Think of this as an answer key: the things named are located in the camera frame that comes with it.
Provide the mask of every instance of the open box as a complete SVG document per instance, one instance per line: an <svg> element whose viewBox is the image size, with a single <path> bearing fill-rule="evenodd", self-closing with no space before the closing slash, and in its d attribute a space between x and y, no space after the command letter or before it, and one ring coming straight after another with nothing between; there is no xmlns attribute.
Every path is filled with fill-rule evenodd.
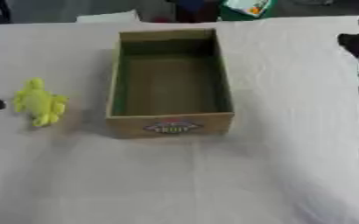
<svg viewBox="0 0 359 224"><path fill-rule="evenodd" d="M120 33L106 111L115 137L224 134L233 116L214 29Z"/></svg>

